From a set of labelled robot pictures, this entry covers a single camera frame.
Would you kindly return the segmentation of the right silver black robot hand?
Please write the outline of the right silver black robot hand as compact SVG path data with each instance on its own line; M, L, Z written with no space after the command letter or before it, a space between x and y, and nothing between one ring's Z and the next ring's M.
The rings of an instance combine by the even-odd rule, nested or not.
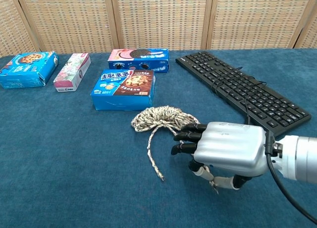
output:
M190 123L174 137L171 154L191 154L190 170L214 188L238 190L268 171L266 132L260 126L209 122Z

